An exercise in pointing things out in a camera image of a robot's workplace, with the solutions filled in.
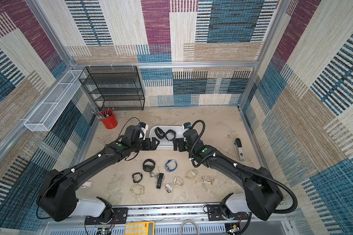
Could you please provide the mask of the black rugged sports watch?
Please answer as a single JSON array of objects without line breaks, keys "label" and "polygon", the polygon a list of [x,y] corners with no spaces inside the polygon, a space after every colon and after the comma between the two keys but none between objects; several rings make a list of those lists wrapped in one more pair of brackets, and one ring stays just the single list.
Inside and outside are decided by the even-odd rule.
[{"label": "black rugged sports watch", "polygon": [[169,141],[169,142],[173,142],[175,139],[176,139],[176,132],[172,129],[169,129],[167,132],[166,132],[166,140]]}]

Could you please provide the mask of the black chunky digital watch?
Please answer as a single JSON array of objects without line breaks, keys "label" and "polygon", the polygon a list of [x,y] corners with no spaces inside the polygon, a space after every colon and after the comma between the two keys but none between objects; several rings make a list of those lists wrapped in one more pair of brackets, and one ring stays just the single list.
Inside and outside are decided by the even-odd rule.
[{"label": "black chunky digital watch", "polygon": [[165,138],[166,133],[165,133],[161,128],[157,127],[157,128],[155,129],[155,135],[157,136],[157,138],[158,138],[159,140],[162,140],[162,139]]}]

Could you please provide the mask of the black round digital watch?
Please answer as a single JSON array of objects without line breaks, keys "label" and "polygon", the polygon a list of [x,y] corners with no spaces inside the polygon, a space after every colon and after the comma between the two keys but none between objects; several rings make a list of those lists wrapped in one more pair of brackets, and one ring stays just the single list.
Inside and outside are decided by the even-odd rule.
[{"label": "black round digital watch", "polygon": [[145,172],[153,172],[154,169],[156,167],[156,163],[154,160],[152,159],[146,159],[144,162],[143,162],[143,170]]}]

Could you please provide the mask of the beige strap slim watch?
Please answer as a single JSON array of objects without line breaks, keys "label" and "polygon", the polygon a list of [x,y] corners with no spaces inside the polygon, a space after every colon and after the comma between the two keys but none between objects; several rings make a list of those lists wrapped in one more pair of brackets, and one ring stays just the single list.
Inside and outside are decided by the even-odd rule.
[{"label": "beige strap slim watch", "polygon": [[185,174],[185,178],[188,179],[188,180],[193,180],[197,177],[198,175],[198,172],[194,169],[191,169],[189,171],[186,172]]}]

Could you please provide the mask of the small black strap watch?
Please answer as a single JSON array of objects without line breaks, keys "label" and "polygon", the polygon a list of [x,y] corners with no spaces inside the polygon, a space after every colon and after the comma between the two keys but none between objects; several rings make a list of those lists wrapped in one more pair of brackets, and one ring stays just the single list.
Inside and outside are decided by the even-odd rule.
[{"label": "small black strap watch", "polygon": [[141,172],[136,172],[132,175],[132,180],[134,184],[139,184],[143,179],[143,174]]}]

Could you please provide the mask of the white strap rose-gold watch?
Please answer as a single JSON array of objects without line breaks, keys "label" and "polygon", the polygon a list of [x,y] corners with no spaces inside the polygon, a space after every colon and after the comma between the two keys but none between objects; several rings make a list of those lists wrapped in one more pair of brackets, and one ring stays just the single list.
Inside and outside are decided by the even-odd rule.
[{"label": "white strap rose-gold watch", "polygon": [[202,176],[202,182],[212,185],[214,183],[214,178],[210,176]]}]

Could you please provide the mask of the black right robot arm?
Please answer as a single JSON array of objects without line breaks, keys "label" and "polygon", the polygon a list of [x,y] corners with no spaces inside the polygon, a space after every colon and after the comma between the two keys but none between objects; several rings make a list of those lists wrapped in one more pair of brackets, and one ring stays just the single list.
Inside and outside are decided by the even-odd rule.
[{"label": "black right robot arm", "polygon": [[241,186],[249,212],[261,220],[268,220],[273,213],[287,214],[297,209],[298,199],[293,191],[275,180],[266,168],[246,166],[205,145],[201,140],[205,128],[203,120],[183,125],[183,143],[178,150],[188,152],[193,167],[203,165],[217,170]]}]

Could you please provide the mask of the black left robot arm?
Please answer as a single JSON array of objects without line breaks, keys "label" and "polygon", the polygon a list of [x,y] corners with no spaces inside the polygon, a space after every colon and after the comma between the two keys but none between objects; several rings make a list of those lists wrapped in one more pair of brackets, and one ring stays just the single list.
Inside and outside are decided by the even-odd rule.
[{"label": "black left robot arm", "polygon": [[39,190],[38,208],[56,222],[78,216],[90,216],[104,223],[109,222],[113,211],[108,201],[101,197],[78,198],[76,191],[93,176],[132,153],[156,150],[160,141],[155,137],[146,138],[146,131],[142,124],[130,125],[123,135],[89,159],[62,171],[49,171]]}]

